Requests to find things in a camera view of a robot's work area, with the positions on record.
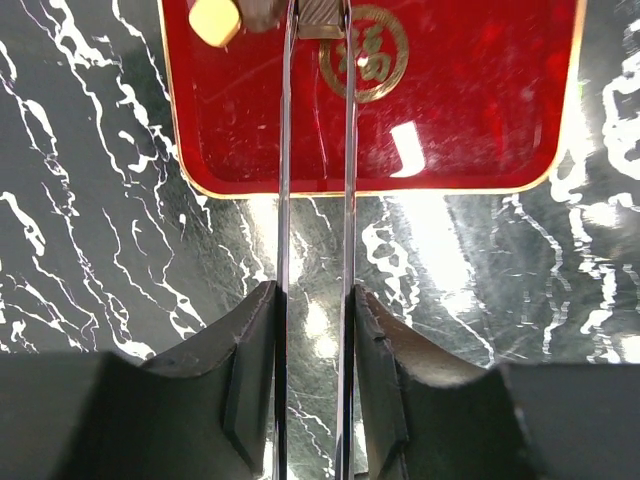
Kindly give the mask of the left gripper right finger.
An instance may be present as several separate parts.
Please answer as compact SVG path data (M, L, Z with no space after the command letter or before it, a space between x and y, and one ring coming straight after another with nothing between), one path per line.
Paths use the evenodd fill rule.
M634 364L478 367L356 287L355 355L373 479L635 479Z

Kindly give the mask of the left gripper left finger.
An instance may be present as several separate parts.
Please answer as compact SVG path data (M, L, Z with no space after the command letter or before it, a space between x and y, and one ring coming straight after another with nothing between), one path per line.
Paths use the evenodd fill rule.
M140 364L111 352L1 357L5 479L255 479L276 285Z

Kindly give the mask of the dark chocolate piece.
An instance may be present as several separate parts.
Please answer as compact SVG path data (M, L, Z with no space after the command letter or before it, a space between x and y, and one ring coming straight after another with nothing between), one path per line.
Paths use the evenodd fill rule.
M341 0L299 0L297 35L303 40L342 39L345 12Z

